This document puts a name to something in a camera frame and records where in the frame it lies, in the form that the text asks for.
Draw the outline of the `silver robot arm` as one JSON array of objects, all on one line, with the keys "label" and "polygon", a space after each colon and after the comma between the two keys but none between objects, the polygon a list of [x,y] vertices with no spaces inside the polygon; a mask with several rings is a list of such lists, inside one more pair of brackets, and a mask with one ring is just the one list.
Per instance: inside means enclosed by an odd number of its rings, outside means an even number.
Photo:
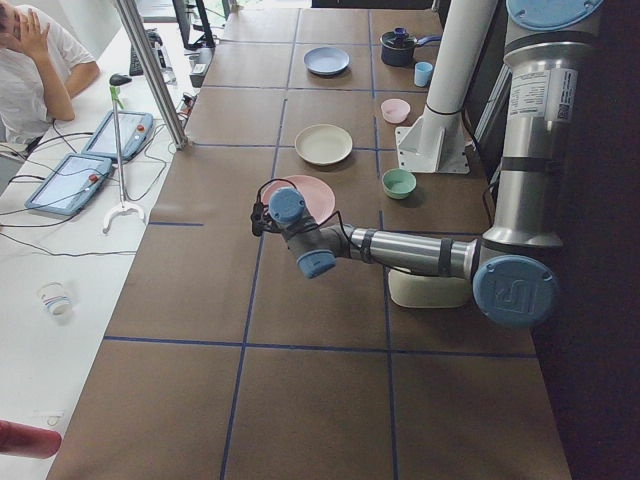
[{"label": "silver robot arm", "polygon": [[457,242],[356,228],[321,227],[302,193],[284,181],[251,215],[255,235],[283,237],[308,278],[338,258],[404,275],[462,278],[493,322],[530,328],[556,308],[560,288],[544,256],[561,247],[555,206],[581,64],[597,39],[599,1],[510,1],[504,61],[511,73],[499,189],[491,227]]}]

